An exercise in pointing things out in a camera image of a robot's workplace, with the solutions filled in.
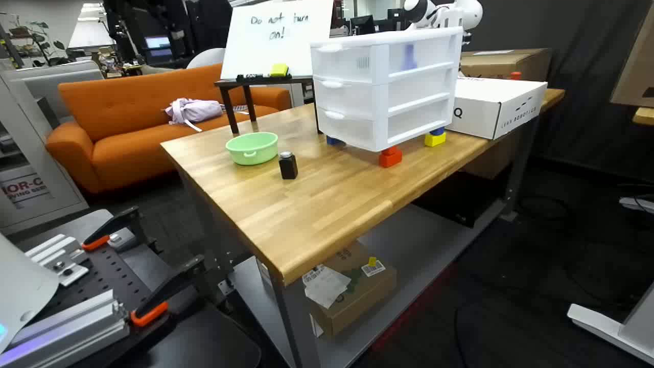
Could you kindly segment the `red block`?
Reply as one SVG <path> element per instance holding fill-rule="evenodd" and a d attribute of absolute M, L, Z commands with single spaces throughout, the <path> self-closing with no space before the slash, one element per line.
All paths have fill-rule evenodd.
<path fill-rule="evenodd" d="M 377 156 L 382 167 L 392 167 L 403 162 L 403 152 L 398 147 L 389 147 Z"/>

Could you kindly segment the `cardboard box under table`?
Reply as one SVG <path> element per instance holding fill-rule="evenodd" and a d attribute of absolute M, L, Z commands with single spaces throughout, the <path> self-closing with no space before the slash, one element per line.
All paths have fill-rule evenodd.
<path fill-rule="evenodd" d="M 337 335 L 395 293 L 396 270 L 354 244 L 307 272 L 303 286 L 318 332 Z"/>

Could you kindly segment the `small dark wooden table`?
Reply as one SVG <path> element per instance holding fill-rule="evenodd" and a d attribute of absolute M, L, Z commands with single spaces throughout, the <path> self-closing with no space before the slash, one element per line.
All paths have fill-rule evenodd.
<path fill-rule="evenodd" d="M 252 98 L 252 88 L 253 86 L 274 86 L 274 83 L 301 83 L 303 88 L 309 86 L 312 91 L 312 78 L 294 78 L 290 74 L 286 75 L 261 75 L 261 74 L 249 74 L 243 75 L 238 74 L 234 79 L 218 79 L 217 88 L 220 92 L 224 112 L 228 119 L 228 129 L 233 135 L 238 135 L 238 124 L 233 112 L 233 103 L 230 103 L 230 91 L 241 88 L 245 97 L 245 107 L 252 122 L 258 122 L 256 109 L 253 109 L 253 98 Z"/>

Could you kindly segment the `white plastic drawer unit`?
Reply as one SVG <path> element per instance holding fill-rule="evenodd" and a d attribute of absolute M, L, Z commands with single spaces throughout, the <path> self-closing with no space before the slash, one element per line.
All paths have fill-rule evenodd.
<path fill-rule="evenodd" d="M 385 152 L 454 117 L 462 29 L 389 30 L 315 43 L 318 130 Z"/>

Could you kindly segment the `brown cardboard box background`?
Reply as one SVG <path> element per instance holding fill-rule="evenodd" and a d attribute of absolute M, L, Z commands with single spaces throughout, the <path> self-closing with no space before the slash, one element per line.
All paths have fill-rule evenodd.
<path fill-rule="evenodd" d="M 549 61 L 549 50 L 463 51 L 460 70 L 467 78 L 511 78 L 519 72 L 523 79 L 543 81 Z"/>

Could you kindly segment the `green plastic bowl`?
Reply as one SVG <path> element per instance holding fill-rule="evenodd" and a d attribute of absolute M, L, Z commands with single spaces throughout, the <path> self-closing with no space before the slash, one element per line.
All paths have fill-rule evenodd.
<path fill-rule="evenodd" d="M 241 132 L 224 144 L 228 158 L 238 165 L 258 165 L 278 156 L 278 135 L 268 130 Z"/>

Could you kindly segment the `yellow block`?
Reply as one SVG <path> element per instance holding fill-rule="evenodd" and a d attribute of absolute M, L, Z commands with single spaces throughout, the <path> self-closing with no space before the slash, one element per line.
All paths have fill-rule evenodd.
<path fill-rule="evenodd" d="M 425 144 L 425 147 L 438 147 L 438 146 L 446 144 L 446 140 L 447 140 L 446 130 L 434 130 L 422 137 L 422 144 Z"/>

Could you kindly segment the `blue block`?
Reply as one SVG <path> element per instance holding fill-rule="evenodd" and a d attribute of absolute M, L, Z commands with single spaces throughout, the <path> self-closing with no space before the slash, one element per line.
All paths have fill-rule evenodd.
<path fill-rule="evenodd" d="M 341 140 L 336 140 L 336 137 L 324 137 L 327 146 L 332 146 L 332 147 L 345 147 L 345 144 Z"/>

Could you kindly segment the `whiteboard with writing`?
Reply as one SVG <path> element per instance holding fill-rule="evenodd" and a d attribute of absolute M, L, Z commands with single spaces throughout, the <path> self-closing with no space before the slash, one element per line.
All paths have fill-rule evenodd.
<path fill-rule="evenodd" d="M 289 0 L 238 7 L 230 15 L 223 79 L 269 75 L 286 65 L 292 78 L 312 74 L 310 46 L 328 39 L 332 0 Z"/>

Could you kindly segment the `orange handled clamp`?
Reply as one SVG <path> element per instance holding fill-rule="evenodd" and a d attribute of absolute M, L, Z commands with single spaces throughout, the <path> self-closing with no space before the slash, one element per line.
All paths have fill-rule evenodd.
<path fill-rule="evenodd" d="M 195 256 L 172 272 L 137 308 L 128 312 L 128 322 L 137 329 L 153 326 L 170 311 L 168 298 L 185 289 L 204 270 L 204 257 Z"/>

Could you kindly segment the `lavender cloth on sofa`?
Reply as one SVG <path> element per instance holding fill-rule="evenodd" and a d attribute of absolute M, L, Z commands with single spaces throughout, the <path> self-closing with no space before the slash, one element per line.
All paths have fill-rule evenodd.
<path fill-rule="evenodd" d="M 203 121 L 215 119 L 220 112 L 223 107 L 217 101 L 175 98 L 166 107 L 172 124 L 185 124 L 196 132 L 201 132 Z"/>

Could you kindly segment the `white cardboard box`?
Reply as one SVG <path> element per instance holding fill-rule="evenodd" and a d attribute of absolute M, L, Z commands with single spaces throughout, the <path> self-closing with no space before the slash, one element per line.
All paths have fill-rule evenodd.
<path fill-rule="evenodd" d="M 462 78 L 449 129 L 490 142 L 504 137 L 539 115 L 545 88 L 530 79 Z"/>

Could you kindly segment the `orange sofa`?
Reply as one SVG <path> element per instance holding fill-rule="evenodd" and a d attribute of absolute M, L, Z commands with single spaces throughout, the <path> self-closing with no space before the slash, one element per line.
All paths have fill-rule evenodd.
<path fill-rule="evenodd" d="M 87 195 L 128 188 L 170 173 L 164 142 L 195 135 L 172 124 L 166 109 L 175 98 L 220 103 L 220 65 L 173 70 L 115 79 L 64 81 L 71 119 L 46 137 L 46 152 Z"/>

